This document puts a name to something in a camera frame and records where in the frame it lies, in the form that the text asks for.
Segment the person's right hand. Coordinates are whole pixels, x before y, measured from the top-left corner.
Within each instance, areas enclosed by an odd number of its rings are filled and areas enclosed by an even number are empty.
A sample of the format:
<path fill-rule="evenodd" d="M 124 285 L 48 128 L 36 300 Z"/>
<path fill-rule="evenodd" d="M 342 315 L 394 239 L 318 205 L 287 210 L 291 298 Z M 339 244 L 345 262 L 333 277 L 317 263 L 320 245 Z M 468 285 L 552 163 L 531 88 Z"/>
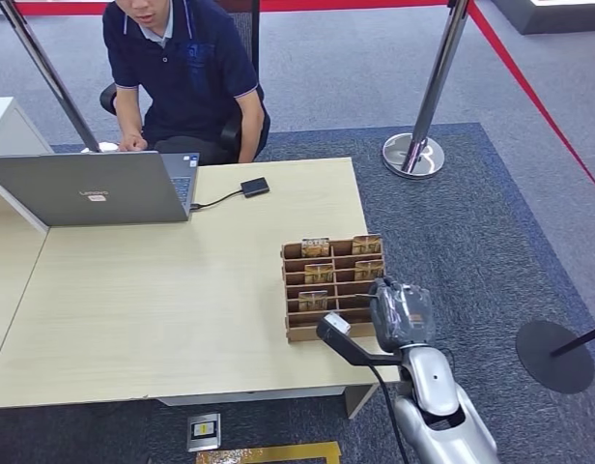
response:
<path fill-rule="evenodd" d="M 124 133 L 118 144 L 118 150 L 122 152 L 140 152 L 147 149 L 147 142 L 140 133 Z"/>

